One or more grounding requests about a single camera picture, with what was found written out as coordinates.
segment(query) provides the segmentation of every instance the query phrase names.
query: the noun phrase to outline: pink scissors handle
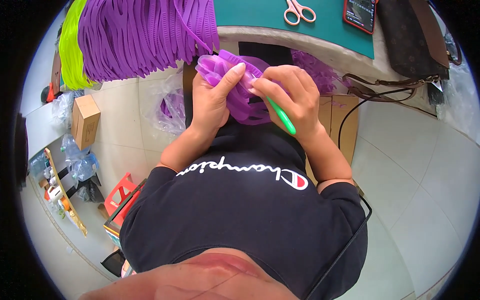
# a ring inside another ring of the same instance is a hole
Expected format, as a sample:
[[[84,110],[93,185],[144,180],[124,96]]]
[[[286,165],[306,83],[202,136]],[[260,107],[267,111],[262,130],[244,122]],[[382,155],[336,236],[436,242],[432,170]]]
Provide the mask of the pink scissors handle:
[[[285,11],[285,13],[283,14],[283,18],[285,19],[285,22],[287,22],[288,24],[297,25],[298,23],[300,23],[300,18],[309,22],[309,23],[312,23],[317,19],[317,15],[313,11],[313,9],[311,9],[310,7],[307,7],[307,6],[300,5],[300,3],[297,2],[297,0],[287,0],[287,4],[288,4],[288,8]],[[313,18],[311,20],[305,18],[305,16],[303,15],[304,10],[309,11],[313,15]],[[297,16],[297,21],[296,22],[291,22],[287,19],[287,13],[288,12],[291,12],[294,15]]]

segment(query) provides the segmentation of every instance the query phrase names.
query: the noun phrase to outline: green tool handle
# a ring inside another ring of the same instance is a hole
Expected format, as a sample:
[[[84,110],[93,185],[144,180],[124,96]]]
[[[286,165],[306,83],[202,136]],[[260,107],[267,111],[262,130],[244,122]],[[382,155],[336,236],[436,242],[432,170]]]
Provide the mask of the green tool handle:
[[[283,122],[285,127],[287,128],[288,132],[291,135],[295,135],[297,133],[297,130],[295,129],[295,126],[293,126],[292,122],[288,118],[287,114],[283,111],[283,109],[278,106],[277,103],[273,102],[272,99],[267,97],[268,102],[270,102],[270,105],[273,107],[275,110],[276,114],[280,117],[280,120]]]

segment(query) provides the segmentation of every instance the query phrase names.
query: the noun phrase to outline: fingernail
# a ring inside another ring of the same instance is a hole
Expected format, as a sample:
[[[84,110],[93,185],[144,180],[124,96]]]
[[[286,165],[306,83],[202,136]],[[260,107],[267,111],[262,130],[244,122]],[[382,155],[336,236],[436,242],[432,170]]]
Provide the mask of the fingernail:
[[[234,66],[232,70],[237,75],[243,74],[245,72],[245,63],[239,63],[238,65]]]
[[[249,92],[250,94],[254,94],[255,96],[265,97],[265,95],[264,95],[262,92],[260,92],[259,90],[257,90],[257,89],[254,88],[254,87],[249,88],[249,89],[248,89],[248,92]]]

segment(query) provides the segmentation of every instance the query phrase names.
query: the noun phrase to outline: red plastic stool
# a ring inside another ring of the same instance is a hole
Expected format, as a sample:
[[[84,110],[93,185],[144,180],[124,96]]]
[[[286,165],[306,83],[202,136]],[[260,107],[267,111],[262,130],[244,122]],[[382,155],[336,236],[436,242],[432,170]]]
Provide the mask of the red plastic stool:
[[[128,195],[130,195],[130,193],[133,190],[135,190],[136,187],[137,185],[132,182],[132,176],[130,175],[129,172],[127,172],[125,176],[123,176],[123,178],[117,184],[117,186],[115,186],[112,192],[105,199],[104,204],[109,216],[111,216],[115,212],[115,210],[119,207],[119,205],[128,197]],[[120,193],[120,198],[121,198],[119,203],[113,200],[113,195],[115,195],[117,192]],[[123,221],[125,219],[125,216],[127,215],[127,212],[130,210],[132,205],[137,200],[138,195],[140,195],[140,191],[137,191],[132,196],[130,201],[128,201],[128,203],[122,208],[119,214],[113,219],[113,222],[117,223],[118,226],[121,226],[123,224]]]

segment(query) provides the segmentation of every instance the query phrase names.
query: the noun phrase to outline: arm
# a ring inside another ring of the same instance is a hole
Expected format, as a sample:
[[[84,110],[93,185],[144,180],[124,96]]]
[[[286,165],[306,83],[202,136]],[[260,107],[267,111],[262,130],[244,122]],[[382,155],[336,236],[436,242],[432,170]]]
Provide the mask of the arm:
[[[311,139],[300,144],[307,153],[313,175],[318,181],[319,193],[336,182],[354,184],[350,165],[323,126]]]
[[[193,79],[192,124],[168,145],[157,167],[167,167],[177,173],[201,157],[212,144],[218,129],[230,115],[227,95],[245,73],[245,64],[231,68],[217,86],[212,87],[200,74]]]
[[[272,80],[280,81],[289,94]],[[305,150],[319,182],[319,193],[336,182],[353,184],[350,165],[318,120],[319,92],[305,70],[288,65],[270,67],[262,78],[252,81],[252,86],[250,92],[264,100],[277,126],[288,132],[265,96],[277,103],[292,121],[297,129],[294,137]]]
[[[157,167],[167,167],[177,173],[182,171],[207,151],[217,131],[203,132],[190,126],[165,148]]]

